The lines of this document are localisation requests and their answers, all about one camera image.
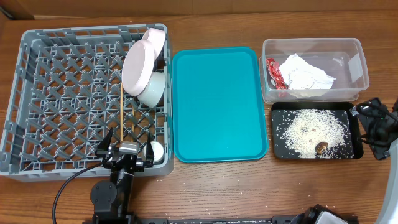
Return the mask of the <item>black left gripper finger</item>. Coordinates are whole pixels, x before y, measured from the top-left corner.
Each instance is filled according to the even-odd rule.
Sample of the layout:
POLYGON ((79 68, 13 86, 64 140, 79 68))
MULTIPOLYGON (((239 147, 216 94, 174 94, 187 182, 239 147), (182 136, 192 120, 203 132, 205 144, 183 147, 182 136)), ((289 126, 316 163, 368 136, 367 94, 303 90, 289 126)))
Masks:
POLYGON ((113 128, 111 128, 104 139, 97 145, 95 155, 97 157, 106 157, 109 155, 109 147, 111 145, 111 138, 113 136, 113 128))
POLYGON ((152 148, 152 138, 150 133, 147 133, 146 149, 145 149, 145 166, 152 167, 154 163, 154 151, 152 148))

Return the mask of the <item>white paper cup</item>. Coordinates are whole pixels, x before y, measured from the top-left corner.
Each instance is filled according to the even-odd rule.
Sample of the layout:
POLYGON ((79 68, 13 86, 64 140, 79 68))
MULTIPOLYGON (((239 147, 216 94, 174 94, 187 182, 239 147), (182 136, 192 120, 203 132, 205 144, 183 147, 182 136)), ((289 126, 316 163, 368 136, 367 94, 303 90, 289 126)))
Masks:
POLYGON ((152 150, 154 152, 154 164, 160 164, 164 160, 164 147, 157 141, 151 142, 152 150))

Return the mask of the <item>grey-white round bowl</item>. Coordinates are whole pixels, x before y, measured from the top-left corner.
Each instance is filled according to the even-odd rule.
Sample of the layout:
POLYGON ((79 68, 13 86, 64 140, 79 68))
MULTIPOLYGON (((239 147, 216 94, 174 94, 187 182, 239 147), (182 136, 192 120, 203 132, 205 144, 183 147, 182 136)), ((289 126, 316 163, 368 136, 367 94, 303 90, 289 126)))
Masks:
POLYGON ((142 93, 137 96, 137 99, 148 106, 155 107, 164 94, 166 84, 166 76, 164 73, 152 72, 150 80, 142 93))

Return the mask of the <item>brown food scrap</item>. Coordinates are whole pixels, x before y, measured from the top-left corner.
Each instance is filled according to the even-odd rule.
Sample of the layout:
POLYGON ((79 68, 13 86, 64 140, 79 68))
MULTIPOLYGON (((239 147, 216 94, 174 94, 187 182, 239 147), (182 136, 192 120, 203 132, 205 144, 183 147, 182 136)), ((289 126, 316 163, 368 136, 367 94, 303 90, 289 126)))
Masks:
POLYGON ((327 142, 320 142, 315 146, 315 151, 318 155, 323 154, 323 152, 328 149, 328 143, 327 142))

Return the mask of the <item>rice pile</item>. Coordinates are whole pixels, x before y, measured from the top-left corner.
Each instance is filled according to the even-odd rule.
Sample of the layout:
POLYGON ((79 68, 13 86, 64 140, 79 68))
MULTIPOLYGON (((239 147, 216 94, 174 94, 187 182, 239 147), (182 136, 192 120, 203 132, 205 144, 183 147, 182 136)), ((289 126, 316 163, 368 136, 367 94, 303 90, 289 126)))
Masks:
POLYGON ((331 112, 311 109, 300 110, 282 137, 287 140, 289 149, 310 159, 310 156, 318 155, 315 151, 318 143, 327 142, 328 149, 339 146, 345 133, 341 122, 331 112))

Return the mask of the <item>white napkin waste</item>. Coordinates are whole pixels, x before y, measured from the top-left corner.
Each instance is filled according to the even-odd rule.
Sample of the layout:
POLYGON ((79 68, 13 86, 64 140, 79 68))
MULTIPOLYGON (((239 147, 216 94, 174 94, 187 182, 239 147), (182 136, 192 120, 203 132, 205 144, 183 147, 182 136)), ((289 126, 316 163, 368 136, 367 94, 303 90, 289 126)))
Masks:
POLYGON ((319 97, 333 86, 336 78, 329 76, 324 70, 310 65, 297 54, 290 55, 279 66, 288 90, 296 98, 319 97))

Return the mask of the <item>large white round plate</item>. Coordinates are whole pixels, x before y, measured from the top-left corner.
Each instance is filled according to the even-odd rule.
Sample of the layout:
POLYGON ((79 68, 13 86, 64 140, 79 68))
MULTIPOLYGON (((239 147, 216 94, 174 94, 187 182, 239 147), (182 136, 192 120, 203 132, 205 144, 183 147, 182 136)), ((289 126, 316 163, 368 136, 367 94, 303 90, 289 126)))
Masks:
POLYGON ((155 51, 148 40, 139 40, 129 49, 122 67, 124 90, 137 96, 149 82, 155 61, 155 51))

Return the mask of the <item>pink round bowl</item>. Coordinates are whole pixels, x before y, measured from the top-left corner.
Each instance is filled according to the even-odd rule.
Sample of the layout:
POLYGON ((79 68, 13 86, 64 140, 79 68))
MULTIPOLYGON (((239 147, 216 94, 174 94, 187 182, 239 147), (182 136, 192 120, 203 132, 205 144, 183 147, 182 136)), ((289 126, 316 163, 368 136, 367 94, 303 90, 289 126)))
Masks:
POLYGON ((155 59, 160 55, 166 39, 166 33, 163 30, 150 28, 142 36, 142 40, 148 40, 152 43, 155 53, 155 59))

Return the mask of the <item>red snack wrapper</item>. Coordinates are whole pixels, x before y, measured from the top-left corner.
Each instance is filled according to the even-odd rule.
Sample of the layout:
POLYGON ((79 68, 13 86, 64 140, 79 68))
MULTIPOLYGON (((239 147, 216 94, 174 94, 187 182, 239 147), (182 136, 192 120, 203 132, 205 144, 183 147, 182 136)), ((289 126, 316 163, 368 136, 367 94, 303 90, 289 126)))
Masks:
POLYGON ((279 70, 279 64, 273 58, 266 59, 266 65, 269 75, 275 83, 275 87, 279 90, 287 89, 284 78, 279 70))

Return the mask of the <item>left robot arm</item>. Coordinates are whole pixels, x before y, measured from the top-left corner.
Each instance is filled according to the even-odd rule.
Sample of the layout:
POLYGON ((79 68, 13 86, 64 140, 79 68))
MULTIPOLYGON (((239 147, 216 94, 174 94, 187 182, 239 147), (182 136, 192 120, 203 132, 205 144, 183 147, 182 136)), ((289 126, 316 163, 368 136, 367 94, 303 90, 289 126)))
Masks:
POLYGON ((108 180, 98 182, 91 189, 92 222, 138 224, 140 219, 128 210, 134 174, 154 165, 154 152, 148 146, 146 155, 141 158, 136 143, 124 141, 112 146, 112 136, 113 129, 110 129, 96 149, 96 155, 101 158, 100 166, 109 169, 110 175, 108 180))

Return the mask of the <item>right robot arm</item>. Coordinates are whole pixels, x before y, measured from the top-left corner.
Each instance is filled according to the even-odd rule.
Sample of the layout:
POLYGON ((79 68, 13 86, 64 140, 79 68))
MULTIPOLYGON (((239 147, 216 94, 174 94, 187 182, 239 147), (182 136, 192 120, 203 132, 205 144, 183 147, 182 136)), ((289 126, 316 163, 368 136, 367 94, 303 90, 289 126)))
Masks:
POLYGON ((384 201, 376 223, 397 223, 397 103, 389 111, 379 98, 372 98, 350 111, 365 130, 358 140, 369 145, 377 160, 391 160, 384 201))

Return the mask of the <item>black rectangular waste tray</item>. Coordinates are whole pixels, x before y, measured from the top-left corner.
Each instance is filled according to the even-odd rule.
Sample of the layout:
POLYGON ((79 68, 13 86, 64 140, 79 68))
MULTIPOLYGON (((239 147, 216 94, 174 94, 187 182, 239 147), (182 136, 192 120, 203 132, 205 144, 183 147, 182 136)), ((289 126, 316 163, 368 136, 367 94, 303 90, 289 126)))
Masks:
POLYGON ((299 152, 289 149, 287 140, 282 137, 300 110, 319 110, 331 112, 341 122, 346 133, 343 143, 330 147, 322 155, 310 156, 310 159, 360 159, 364 149, 360 137, 359 123, 350 109, 354 105, 349 102, 277 102, 271 107, 272 140, 274 155, 279 159, 305 159, 299 152))

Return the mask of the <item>clear plastic waste bin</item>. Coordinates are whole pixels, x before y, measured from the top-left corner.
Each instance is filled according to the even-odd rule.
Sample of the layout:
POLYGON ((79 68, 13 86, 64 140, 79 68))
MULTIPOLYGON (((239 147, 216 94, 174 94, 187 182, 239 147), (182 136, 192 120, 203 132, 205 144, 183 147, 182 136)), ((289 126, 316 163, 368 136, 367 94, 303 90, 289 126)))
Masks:
POLYGON ((354 101, 369 88, 369 75, 363 48, 355 38, 267 39, 259 59, 262 97, 265 103, 278 101, 354 101), (335 80, 329 89, 278 90, 269 75, 266 60, 282 65, 298 55, 335 80))

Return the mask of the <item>grey plastic dish rack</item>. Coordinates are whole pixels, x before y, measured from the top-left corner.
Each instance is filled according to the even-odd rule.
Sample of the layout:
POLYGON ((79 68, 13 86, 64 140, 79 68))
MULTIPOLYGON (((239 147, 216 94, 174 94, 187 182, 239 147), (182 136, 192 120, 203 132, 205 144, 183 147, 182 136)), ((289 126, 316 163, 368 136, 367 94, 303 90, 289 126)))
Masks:
MULTIPOLYGON (((120 143, 120 82, 128 50, 152 24, 28 30, 22 37, 1 139, 1 175, 21 182, 109 175, 95 156, 113 128, 120 143)), ((149 108, 123 93, 124 139, 144 147, 147 133, 164 147, 164 160, 144 171, 174 169, 169 41, 154 64, 166 76, 160 102, 149 108), (135 128, 131 130, 131 111, 135 128)))

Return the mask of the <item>teal plastic serving tray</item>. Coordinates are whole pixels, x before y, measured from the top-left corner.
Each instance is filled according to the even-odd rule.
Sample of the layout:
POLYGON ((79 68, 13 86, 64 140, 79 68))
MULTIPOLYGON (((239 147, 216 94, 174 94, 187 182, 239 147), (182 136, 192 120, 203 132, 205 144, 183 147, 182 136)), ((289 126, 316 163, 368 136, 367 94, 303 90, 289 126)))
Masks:
POLYGON ((174 152, 185 163, 263 158, 259 66, 249 47, 182 50, 172 65, 174 152))

